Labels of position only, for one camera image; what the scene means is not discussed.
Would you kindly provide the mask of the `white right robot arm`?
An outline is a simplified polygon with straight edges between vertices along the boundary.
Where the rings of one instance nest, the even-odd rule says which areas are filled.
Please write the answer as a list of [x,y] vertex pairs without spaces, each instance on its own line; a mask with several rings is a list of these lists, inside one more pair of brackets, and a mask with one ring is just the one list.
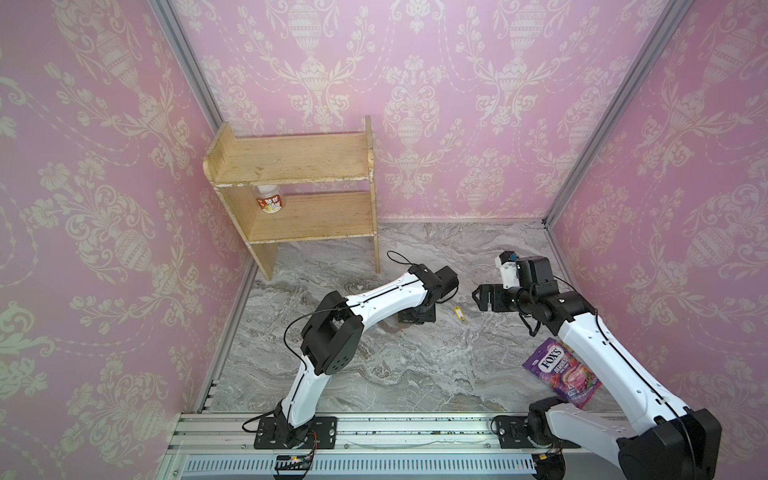
[[712,479],[722,426],[706,409],[693,410],[653,377],[576,291],[562,292],[543,256],[504,251],[502,281],[472,293],[482,311],[532,318],[564,342],[616,400],[625,416],[611,422],[549,397],[530,405],[530,440],[540,447],[572,442],[621,470],[627,479]]

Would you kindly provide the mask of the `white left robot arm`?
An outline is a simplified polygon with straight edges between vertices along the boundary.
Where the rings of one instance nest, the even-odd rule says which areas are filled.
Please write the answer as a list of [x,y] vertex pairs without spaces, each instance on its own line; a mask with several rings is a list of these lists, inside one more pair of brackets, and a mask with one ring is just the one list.
[[274,410],[241,425],[254,436],[254,448],[331,449],[334,417],[319,417],[317,405],[331,377],[353,360],[364,333],[379,322],[397,316],[406,324],[436,320],[436,306],[458,291],[457,273],[448,266],[437,271],[424,264],[410,264],[397,279],[363,293],[328,293],[301,331],[302,343],[296,377]]

